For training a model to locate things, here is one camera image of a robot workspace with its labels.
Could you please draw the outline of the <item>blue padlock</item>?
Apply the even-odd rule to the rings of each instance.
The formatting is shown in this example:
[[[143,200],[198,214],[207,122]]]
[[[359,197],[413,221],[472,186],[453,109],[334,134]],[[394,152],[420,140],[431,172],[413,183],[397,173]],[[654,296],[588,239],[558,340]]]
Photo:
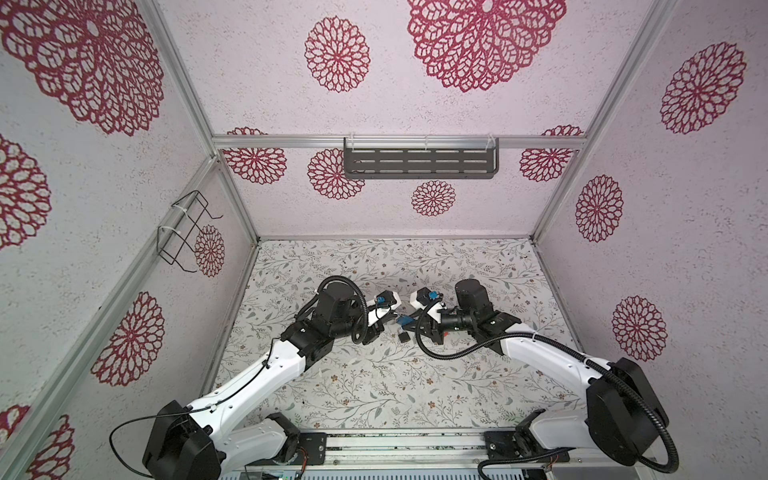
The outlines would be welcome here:
[[[396,323],[401,330],[408,332],[415,332],[416,327],[418,326],[417,320],[408,315],[399,316],[396,320]]]

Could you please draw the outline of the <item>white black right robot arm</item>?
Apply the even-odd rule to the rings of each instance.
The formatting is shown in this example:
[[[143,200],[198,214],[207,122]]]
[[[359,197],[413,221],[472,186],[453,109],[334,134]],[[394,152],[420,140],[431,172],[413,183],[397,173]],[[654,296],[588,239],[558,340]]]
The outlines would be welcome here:
[[[669,418],[642,368],[628,358],[611,362],[546,337],[496,309],[476,279],[455,286],[457,306],[421,288],[410,296],[418,347],[436,360],[489,349],[520,361],[563,385],[585,404],[581,413],[538,409],[509,431],[485,435],[491,465],[567,461],[573,451],[598,450],[623,466],[640,463],[671,474],[680,466]]]

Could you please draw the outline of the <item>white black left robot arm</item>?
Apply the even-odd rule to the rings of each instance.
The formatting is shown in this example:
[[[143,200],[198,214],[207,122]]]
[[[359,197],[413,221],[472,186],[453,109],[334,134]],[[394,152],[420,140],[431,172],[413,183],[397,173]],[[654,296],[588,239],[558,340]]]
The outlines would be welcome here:
[[[267,353],[214,389],[183,406],[172,401],[156,415],[142,458],[153,479],[217,479],[252,462],[287,463],[297,453],[299,429],[280,413],[243,427],[270,395],[327,355],[360,320],[374,340],[402,301],[392,291],[362,306],[354,299],[313,298]]]

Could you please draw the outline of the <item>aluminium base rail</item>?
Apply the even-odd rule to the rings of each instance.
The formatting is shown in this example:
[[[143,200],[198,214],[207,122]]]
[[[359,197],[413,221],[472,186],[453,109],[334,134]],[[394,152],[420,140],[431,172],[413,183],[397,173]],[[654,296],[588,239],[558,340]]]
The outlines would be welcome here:
[[[477,479],[478,465],[498,458],[484,431],[465,428],[309,430],[287,463],[251,460],[236,471],[242,479]],[[492,479],[638,479],[593,450],[575,450],[555,460],[490,465]]]

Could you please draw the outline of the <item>dark grey wall shelf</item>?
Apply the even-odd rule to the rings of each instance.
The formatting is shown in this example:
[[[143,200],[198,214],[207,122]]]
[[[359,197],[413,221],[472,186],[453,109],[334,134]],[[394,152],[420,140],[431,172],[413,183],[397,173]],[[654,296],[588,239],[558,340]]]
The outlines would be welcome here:
[[[353,180],[488,180],[499,171],[495,140],[482,148],[358,147],[343,141],[343,172]]]

